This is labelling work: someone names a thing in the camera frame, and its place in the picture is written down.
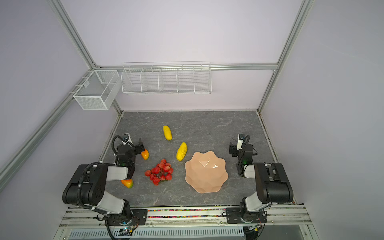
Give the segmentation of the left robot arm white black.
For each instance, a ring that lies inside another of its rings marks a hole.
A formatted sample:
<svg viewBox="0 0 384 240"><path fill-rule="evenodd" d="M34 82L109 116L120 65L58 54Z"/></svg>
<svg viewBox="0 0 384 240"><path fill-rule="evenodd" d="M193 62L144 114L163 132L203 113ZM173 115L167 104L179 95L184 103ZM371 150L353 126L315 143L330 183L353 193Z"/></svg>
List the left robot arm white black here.
<svg viewBox="0 0 384 240"><path fill-rule="evenodd" d="M107 217L112 225L129 225L135 217L129 201L115 197L106 191L108 181L131 180L136 169L136 156L144 150L139 139L134 145L129 134L114 136L111 141L115 162L94 162L79 165L67 184L62 201L66 205L91 210Z"/></svg>

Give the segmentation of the yellow fake fruit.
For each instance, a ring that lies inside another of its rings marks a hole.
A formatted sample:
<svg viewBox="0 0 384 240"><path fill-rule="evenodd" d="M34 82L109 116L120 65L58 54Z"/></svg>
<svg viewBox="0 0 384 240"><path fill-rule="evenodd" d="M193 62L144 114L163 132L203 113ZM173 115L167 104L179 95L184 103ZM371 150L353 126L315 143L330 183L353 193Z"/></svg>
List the yellow fake fruit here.
<svg viewBox="0 0 384 240"><path fill-rule="evenodd" d="M181 162L185 158L187 151L188 151L187 144L185 142L181 143L181 145L177 151L177 160L179 162Z"/></svg>
<svg viewBox="0 0 384 240"><path fill-rule="evenodd" d="M172 132L169 126L163 126L163 132L166 140L171 141L173 139Z"/></svg>

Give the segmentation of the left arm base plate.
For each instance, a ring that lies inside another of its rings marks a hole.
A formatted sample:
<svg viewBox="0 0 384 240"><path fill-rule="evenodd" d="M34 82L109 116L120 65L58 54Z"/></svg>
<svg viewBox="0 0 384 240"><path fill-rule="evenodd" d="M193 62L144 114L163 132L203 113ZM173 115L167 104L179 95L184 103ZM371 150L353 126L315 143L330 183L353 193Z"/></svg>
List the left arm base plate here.
<svg viewBox="0 0 384 240"><path fill-rule="evenodd" d="M129 217L119 214L107 217L109 226L144 226L148 216L148 209L133 209Z"/></svg>

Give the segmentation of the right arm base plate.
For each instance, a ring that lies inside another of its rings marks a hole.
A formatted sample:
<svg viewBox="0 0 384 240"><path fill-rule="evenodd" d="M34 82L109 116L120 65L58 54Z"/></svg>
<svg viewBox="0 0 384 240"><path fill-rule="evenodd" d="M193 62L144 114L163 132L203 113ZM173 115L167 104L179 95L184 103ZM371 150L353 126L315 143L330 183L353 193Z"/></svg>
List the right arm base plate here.
<svg viewBox="0 0 384 240"><path fill-rule="evenodd" d="M226 208L222 212L228 224L264 224L267 222L267 214L262 212L249 212L239 207Z"/></svg>

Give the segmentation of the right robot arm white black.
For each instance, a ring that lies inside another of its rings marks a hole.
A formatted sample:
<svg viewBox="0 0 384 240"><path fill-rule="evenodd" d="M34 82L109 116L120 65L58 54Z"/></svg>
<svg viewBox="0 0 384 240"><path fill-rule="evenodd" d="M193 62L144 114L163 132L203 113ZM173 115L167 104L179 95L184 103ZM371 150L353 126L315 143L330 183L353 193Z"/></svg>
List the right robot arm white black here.
<svg viewBox="0 0 384 240"><path fill-rule="evenodd" d="M294 200L294 193L286 171L281 163L253 163L257 154L250 144L237 147L229 145L229 154L238 158L238 175L254 179L256 191L242 199L238 208L226 209L229 223L265 223L266 208L273 204L288 204Z"/></svg>

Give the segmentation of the mango red green front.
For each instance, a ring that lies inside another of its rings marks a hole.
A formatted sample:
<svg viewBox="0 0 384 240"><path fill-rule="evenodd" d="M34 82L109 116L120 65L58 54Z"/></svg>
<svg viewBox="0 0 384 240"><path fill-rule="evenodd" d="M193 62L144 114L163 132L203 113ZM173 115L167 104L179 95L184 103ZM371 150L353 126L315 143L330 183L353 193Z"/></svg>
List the mango red green front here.
<svg viewBox="0 0 384 240"><path fill-rule="evenodd" d="M128 189L131 189L134 185L134 182L132 179L129 180L121 180L121 183Z"/></svg>

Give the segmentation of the mango orange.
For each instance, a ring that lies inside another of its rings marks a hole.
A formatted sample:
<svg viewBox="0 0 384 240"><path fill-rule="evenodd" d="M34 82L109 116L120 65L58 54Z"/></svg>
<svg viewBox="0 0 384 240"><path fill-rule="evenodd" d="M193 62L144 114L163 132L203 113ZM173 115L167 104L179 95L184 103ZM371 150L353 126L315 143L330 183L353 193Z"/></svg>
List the mango orange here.
<svg viewBox="0 0 384 240"><path fill-rule="evenodd" d="M150 153L147 149L145 149L144 151L141 152L141 156L144 160L148 160L150 157Z"/></svg>

